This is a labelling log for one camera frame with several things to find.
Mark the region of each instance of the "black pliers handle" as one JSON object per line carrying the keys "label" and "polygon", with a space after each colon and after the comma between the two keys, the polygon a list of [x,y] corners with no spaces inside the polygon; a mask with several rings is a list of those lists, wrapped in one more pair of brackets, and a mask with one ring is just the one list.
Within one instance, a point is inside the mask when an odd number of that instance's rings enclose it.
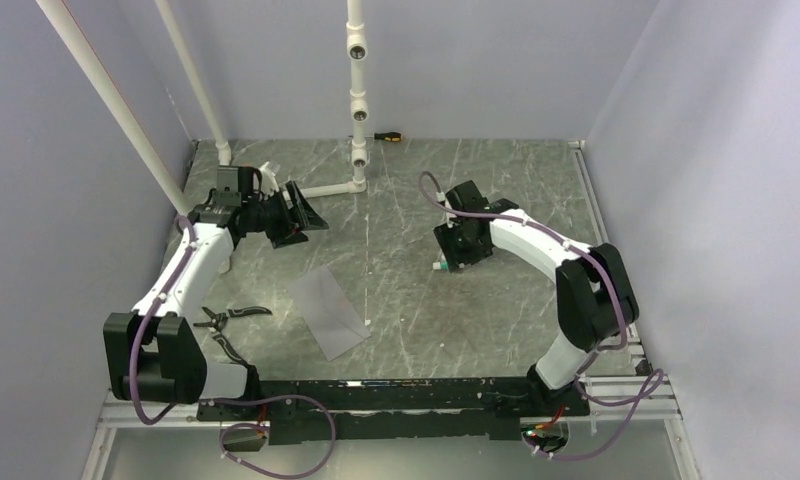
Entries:
{"label": "black pliers handle", "polygon": [[273,315],[269,309],[265,307],[247,307],[247,308],[230,308],[226,313],[214,313],[208,307],[202,307],[206,315],[209,316],[211,321],[195,323],[195,327],[206,327],[218,332],[223,331],[226,322],[230,318],[249,317],[251,315]]}
{"label": "black pliers handle", "polygon": [[194,326],[208,328],[211,331],[212,340],[223,348],[223,353],[226,354],[227,358],[239,365],[249,367],[244,357],[235,351],[235,347],[233,347],[229,339],[223,335],[223,327],[226,326],[226,322],[230,318],[248,317],[250,315],[272,315],[272,312],[265,307],[230,308],[226,313],[214,313],[207,307],[202,308],[203,312],[209,316],[211,321],[195,323]]}

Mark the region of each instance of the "black bracket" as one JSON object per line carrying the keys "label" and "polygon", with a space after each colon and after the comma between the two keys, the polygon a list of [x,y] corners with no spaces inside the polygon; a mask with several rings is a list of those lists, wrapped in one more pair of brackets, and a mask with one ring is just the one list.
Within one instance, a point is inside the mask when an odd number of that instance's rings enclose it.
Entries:
{"label": "black bracket", "polygon": [[[135,313],[112,313],[103,326],[111,389],[116,398],[129,400],[129,355],[141,324]],[[206,360],[194,333],[183,317],[173,314],[153,318],[144,344],[153,337],[158,352],[138,356],[138,392],[145,401],[191,404],[200,398],[206,383]]]}
{"label": "black bracket", "polygon": [[[262,398],[300,394],[320,401],[336,412],[339,439],[488,435],[492,440],[514,440],[520,438],[522,417],[552,417],[562,405],[567,416],[589,414],[588,402],[573,389],[553,403],[536,401],[525,377],[272,380],[262,382],[261,390]],[[201,415],[206,409],[201,406],[198,420],[244,420],[237,412],[228,416],[226,406],[215,407],[223,413]],[[267,419],[271,445],[329,438],[326,418],[308,402],[274,402]]]}

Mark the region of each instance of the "white wall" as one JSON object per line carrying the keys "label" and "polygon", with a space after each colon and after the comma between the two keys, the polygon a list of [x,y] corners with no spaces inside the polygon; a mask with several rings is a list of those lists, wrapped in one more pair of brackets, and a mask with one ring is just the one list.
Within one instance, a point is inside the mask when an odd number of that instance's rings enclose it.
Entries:
{"label": "white wall", "polygon": [[[155,6],[119,0],[194,138],[210,138]],[[231,138],[345,137],[346,2],[171,0]],[[585,138],[657,0],[365,0],[369,128]]]}
{"label": "white wall", "polygon": [[660,3],[588,139],[707,479],[800,479],[800,0]]}
{"label": "white wall", "polygon": [[[190,142],[125,16],[69,3],[181,181]],[[79,478],[103,322],[152,282],[172,215],[35,2],[0,2],[0,479]]]}

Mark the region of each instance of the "gray marble surface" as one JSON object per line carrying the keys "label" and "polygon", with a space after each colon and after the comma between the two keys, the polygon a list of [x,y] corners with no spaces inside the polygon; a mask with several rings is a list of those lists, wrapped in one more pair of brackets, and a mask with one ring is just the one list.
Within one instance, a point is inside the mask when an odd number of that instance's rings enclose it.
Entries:
{"label": "gray marble surface", "polygon": [[[518,203],[535,219],[597,243],[585,194],[563,141],[404,140],[370,145],[366,193],[310,200],[330,225],[305,244],[274,250],[263,234],[241,241],[232,270],[219,276],[204,305],[212,310],[261,305],[272,317],[231,320],[225,334],[265,379],[358,379],[524,375],[557,331],[553,283],[504,251],[459,273],[434,271],[432,228],[441,213],[417,189],[421,170],[445,189],[474,180],[489,200]],[[234,164],[280,165],[280,179],[301,188],[351,175],[349,142],[238,141]],[[216,151],[201,142],[185,188],[196,203],[214,186]],[[328,265],[371,338],[327,361],[286,287]],[[225,361],[207,332],[201,347]],[[604,354],[591,374],[632,375],[627,353]]]}

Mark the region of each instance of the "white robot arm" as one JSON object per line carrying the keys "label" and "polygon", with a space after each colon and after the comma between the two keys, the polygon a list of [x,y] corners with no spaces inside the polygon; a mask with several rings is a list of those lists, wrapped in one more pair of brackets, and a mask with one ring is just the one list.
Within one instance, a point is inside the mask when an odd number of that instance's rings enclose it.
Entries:
{"label": "white robot arm", "polygon": [[[109,316],[103,337],[115,397],[129,400],[133,389],[139,400],[165,403],[255,396],[255,367],[208,360],[189,325],[219,267],[248,233],[264,232],[279,248],[307,241],[304,231],[328,228],[294,182],[280,190],[274,170],[268,163],[218,167],[217,187],[189,214],[178,251],[155,285],[130,312]],[[139,332],[141,345],[155,339],[157,349],[133,352]]]}
{"label": "white robot arm", "polygon": [[592,247],[552,232],[557,238],[527,223],[534,222],[509,200],[489,203],[472,181],[446,192],[444,204],[462,212],[499,214],[524,219],[517,223],[501,218],[469,218],[450,215],[434,229],[450,271],[456,271],[492,255],[493,247],[522,258],[555,282],[559,333],[528,377],[538,384],[542,401],[550,401],[570,388],[580,368],[595,349],[618,335],[612,299],[598,274],[572,248],[587,252],[606,271],[615,287],[626,324],[638,318],[638,304],[617,249],[609,244]]}

